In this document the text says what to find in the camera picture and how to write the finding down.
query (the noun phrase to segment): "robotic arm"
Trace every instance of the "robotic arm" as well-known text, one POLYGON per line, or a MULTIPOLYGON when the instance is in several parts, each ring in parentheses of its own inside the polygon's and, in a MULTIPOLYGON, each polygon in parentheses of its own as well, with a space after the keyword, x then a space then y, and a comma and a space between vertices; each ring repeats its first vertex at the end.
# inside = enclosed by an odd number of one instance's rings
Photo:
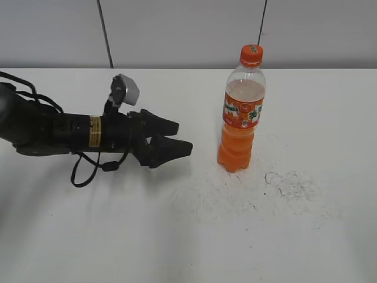
POLYGON ((106 172, 117 170, 128 153, 133 154, 141 166, 149 168, 191 155, 191 143, 165 137, 177 134, 178 123, 145 109, 127 115, 119 113, 122 103, 134 106, 140 93, 136 83, 125 75, 113 78, 102 116, 65 114, 50 98, 37 94, 31 83, 3 72, 0 77, 25 84, 32 91, 17 91, 10 83, 0 83, 0 138, 11 142, 18 153, 27 156, 79 155, 71 176, 76 187, 89 184, 98 168, 106 172), (85 152, 98 152, 97 161, 91 160, 85 152), (119 161, 100 164, 101 152, 123 153, 123 156, 119 161), (87 181, 77 184, 75 174, 82 158, 95 168, 87 181))

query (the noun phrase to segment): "yellow label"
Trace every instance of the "yellow label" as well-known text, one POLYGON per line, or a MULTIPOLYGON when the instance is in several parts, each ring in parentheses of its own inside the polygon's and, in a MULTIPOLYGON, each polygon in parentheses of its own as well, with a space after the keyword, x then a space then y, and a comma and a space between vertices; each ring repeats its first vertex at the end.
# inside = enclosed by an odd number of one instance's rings
POLYGON ((101 117, 89 116, 89 119, 90 119, 89 147, 100 147, 101 117))

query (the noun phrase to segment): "black marks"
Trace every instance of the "black marks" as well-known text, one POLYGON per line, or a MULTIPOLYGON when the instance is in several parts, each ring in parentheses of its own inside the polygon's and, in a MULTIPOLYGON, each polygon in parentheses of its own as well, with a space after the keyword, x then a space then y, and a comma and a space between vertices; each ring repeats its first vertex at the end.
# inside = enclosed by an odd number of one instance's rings
POLYGON ((256 211, 258 211, 254 204, 252 204, 251 202, 249 202, 249 204, 250 204, 252 207, 254 207, 254 209, 255 209, 256 211))
POLYGON ((264 175, 264 180, 266 181, 267 184, 271 185, 271 178, 273 175, 278 175, 275 172, 268 172, 264 175))

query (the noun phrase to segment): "orange liquid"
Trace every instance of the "orange liquid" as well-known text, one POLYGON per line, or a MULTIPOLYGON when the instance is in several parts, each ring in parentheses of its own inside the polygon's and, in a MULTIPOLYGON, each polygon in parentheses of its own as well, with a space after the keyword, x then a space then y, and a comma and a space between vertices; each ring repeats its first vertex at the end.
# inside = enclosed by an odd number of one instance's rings
MULTIPOLYGON (((264 97, 265 88, 255 81, 236 80, 227 85, 226 92, 238 101, 258 101, 264 97)), ((233 173, 249 166, 255 128, 256 126, 250 129, 237 129, 224 123, 217 162, 228 172, 233 173)))
POLYGON ((254 128, 236 129, 224 123, 217 162, 229 172, 246 169, 252 158, 254 128))

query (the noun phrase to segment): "orange bottle cap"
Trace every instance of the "orange bottle cap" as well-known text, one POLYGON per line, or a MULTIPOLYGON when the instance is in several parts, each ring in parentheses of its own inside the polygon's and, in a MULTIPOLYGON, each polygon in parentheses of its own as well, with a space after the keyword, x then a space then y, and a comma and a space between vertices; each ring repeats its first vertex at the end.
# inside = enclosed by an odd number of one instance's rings
POLYGON ((263 48, 259 45, 249 44, 241 49, 240 62, 245 67, 259 67, 262 64, 263 48))

